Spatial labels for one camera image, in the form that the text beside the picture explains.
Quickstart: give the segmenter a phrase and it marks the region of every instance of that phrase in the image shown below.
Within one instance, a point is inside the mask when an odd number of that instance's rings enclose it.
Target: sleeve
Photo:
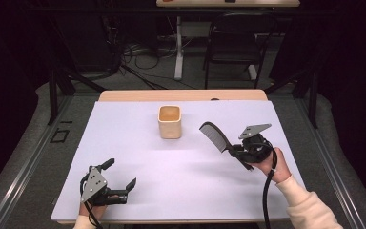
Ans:
[[[289,204],[287,213],[294,228],[343,228],[337,223],[332,210],[320,200],[317,194],[308,192],[293,176],[276,186],[287,199]]]
[[[96,227],[91,224],[89,217],[79,215],[76,219],[73,229],[95,229]]]

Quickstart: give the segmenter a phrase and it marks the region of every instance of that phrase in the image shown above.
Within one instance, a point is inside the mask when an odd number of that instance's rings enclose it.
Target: hand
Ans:
[[[285,162],[284,155],[279,148],[274,148],[277,153],[277,166],[275,167],[275,173],[272,180],[276,183],[282,182],[291,176],[291,172]],[[268,175],[272,170],[273,164],[273,152],[270,153],[269,157],[260,163],[249,163],[250,165],[260,169],[265,175]]]
[[[91,209],[91,212],[94,214],[94,216],[97,218],[97,220],[101,220],[103,215],[105,214],[107,209],[107,205],[104,206],[93,206],[93,208]],[[86,209],[86,206],[84,203],[81,203],[79,206],[79,215],[81,216],[89,216],[89,212],[88,209]]]

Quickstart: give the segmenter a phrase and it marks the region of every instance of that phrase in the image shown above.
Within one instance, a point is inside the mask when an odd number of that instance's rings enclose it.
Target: white paper sheet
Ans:
[[[162,139],[160,106],[178,105],[182,137]],[[298,182],[303,181],[270,101],[96,102],[51,219],[75,220],[79,183],[90,165],[110,158],[115,163],[102,175],[111,189],[124,189],[135,177],[128,203],[111,205],[103,220],[263,220],[259,170],[246,170],[228,152],[219,153],[199,131],[211,121],[232,144],[246,126],[271,123],[262,134],[285,154]],[[272,182],[268,195],[271,219],[286,219],[287,202]]]

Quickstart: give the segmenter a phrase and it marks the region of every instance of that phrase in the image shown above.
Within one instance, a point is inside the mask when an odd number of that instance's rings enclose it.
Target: black chair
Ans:
[[[205,89],[208,88],[210,63],[258,65],[254,87],[260,77],[268,41],[277,27],[274,17],[264,13],[225,13],[210,25],[203,69],[206,70]]]

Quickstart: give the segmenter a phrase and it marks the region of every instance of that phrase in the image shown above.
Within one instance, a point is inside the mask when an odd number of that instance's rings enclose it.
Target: table surface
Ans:
[[[159,136],[157,112],[163,105],[182,109],[183,135],[177,140]],[[303,185],[275,108],[261,90],[107,91],[93,108],[51,219],[74,223],[80,179],[90,165],[114,157],[113,166],[102,172],[109,187],[123,189],[135,177],[137,183],[128,203],[110,206],[104,222],[263,221],[266,177],[220,154],[198,130],[205,121],[216,124],[232,144],[239,143],[247,125],[272,123],[262,134],[283,149]],[[271,219],[288,218],[287,202],[273,184],[268,206]]]
[[[298,0],[236,0],[235,3],[226,3],[224,0],[156,0],[158,7],[298,7]]]

